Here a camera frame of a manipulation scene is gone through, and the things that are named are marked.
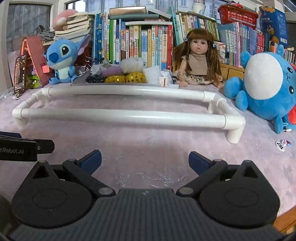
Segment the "bicycle wheel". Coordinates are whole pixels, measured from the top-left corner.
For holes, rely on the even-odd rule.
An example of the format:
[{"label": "bicycle wheel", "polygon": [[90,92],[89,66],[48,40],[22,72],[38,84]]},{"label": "bicycle wheel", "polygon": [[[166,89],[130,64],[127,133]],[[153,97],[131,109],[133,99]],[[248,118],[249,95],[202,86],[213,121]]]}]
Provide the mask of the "bicycle wheel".
[{"label": "bicycle wheel", "polygon": [[80,66],[77,70],[76,70],[76,75],[77,76],[81,76],[83,75],[85,72],[89,71],[89,68],[87,66]]}]

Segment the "pvc pipe frame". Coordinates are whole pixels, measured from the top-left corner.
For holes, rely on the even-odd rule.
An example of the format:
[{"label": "pvc pipe frame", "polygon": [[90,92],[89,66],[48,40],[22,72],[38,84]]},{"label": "pvc pipe frame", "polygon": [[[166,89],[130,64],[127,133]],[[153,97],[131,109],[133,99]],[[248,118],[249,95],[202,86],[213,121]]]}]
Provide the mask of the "pvc pipe frame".
[{"label": "pvc pipe frame", "polygon": [[[134,95],[190,99],[209,103],[209,114],[157,112],[141,110],[106,109],[34,109],[34,103],[48,103],[49,96],[67,95]],[[232,108],[219,94],[139,85],[86,85],[67,88],[43,88],[23,101],[12,115],[18,127],[23,128],[32,119],[63,121],[108,121],[116,123],[148,124],[158,126],[210,127],[229,130],[226,139],[237,144],[244,130],[245,118]]]}]

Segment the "barcode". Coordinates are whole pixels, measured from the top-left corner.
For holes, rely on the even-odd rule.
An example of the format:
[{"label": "barcode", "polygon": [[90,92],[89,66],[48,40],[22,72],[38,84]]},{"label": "barcode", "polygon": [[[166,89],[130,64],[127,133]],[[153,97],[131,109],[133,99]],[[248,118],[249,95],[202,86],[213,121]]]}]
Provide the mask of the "barcode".
[{"label": "barcode", "polygon": [[283,39],[283,38],[281,38],[281,42],[283,42],[283,43],[285,43],[285,44],[288,43],[288,41],[287,41],[286,39]]}]

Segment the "doll's face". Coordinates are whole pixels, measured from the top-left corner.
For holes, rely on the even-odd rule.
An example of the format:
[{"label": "doll's face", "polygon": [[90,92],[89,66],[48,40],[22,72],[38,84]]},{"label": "doll's face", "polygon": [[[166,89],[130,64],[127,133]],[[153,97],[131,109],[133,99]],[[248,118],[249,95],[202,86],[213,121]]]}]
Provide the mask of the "doll's face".
[{"label": "doll's face", "polygon": [[207,52],[207,41],[204,39],[193,39],[190,43],[191,52],[196,54],[205,54]]}]

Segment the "brown hair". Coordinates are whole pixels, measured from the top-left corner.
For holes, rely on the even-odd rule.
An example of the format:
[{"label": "brown hair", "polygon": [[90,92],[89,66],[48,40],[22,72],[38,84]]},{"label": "brown hair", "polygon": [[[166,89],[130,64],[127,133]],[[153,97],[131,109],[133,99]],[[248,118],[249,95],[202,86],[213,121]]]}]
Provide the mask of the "brown hair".
[{"label": "brown hair", "polygon": [[207,41],[208,50],[206,52],[207,58],[207,79],[208,80],[218,80],[217,75],[222,75],[219,63],[219,53],[217,48],[213,47],[214,38],[213,35],[203,28],[196,28],[191,30],[187,37],[188,41],[184,41],[180,44],[174,51],[174,60],[177,65],[181,64],[182,56],[186,55],[187,67],[186,72],[191,71],[191,67],[189,65],[189,54],[190,50],[190,43],[194,39],[204,39]]}]

